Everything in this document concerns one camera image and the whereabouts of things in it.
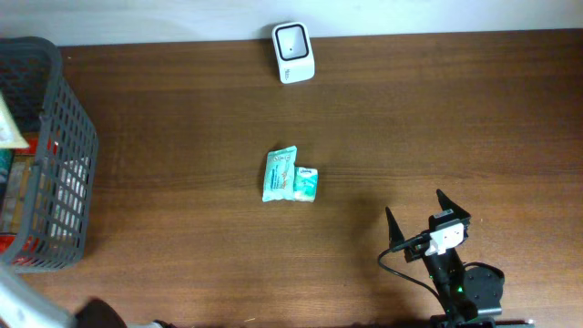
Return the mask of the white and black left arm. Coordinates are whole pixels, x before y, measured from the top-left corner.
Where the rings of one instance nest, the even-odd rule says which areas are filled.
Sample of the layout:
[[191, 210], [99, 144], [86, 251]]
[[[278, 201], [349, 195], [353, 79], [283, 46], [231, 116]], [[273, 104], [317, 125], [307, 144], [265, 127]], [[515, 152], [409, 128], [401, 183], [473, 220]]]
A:
[[108, 303], [98, 298], [90, 299], [79, 311], [70, 313], [36, 292], [11, 267], [2, 263], [1, 326], [169, 328], [174, 327], [174, 324], [161, 320], [126, 323]]

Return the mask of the teal Kleenex tissue pack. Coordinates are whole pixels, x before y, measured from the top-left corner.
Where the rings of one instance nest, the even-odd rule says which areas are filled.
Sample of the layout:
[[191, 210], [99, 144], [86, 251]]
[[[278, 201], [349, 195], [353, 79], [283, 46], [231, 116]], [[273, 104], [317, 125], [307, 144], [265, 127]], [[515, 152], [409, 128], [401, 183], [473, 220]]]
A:
[[293, 183], [294, 199], [296, 201], [314, 202], [318, 178], [319, 174], [317, 169], [296, 167]]

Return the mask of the teal wet wipes pack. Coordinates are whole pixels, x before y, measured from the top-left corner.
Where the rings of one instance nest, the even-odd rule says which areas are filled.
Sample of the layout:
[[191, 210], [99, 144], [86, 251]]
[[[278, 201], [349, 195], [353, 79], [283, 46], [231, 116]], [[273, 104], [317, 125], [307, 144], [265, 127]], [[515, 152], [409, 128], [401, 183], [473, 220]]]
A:
[[296, 146], [268, 153], [263, 181], [263, 202], [294, 200], [293, 182], [296, 157]]

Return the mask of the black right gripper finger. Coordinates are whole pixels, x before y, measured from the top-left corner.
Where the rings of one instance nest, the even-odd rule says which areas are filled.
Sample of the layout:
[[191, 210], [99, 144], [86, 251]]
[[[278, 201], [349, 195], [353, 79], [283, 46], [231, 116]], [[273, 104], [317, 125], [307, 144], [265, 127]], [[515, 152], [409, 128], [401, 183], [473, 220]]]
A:
[[389, 230], [389, 248], [394, 249], [404, 243], [404, 235], [389, 207], [385, 208]]
[[442, 210], [452, 210], [458, 219], [467, 219], [471, 217], [469, 212], [450, 200], [440, 189], [436, 190], [436, 195]]

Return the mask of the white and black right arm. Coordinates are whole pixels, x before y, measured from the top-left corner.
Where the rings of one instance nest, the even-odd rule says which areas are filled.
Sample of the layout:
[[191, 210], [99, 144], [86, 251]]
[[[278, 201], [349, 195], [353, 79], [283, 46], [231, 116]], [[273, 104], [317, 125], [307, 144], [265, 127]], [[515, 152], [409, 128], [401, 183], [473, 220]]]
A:
[[[456, 248], [468, 238], [471, 214], [436, 191], [441, 211], [428, 218], [428, 228], [406, 239], [390, 209], [385, 210], [389, 248], [377, 257], [378, 265], [385, 271], [415, 283], [428, 290], [444, 310], [434, 315], [432, 327], [533, 327], [529, 321], [498, 322], [502, 314], [501, 299], [504, 293], [505, 274], [483, 262], [464, 262]], [[421, 260], [432, 285], [390, 268], [383, 258], [401, 251], [408, 262]]]

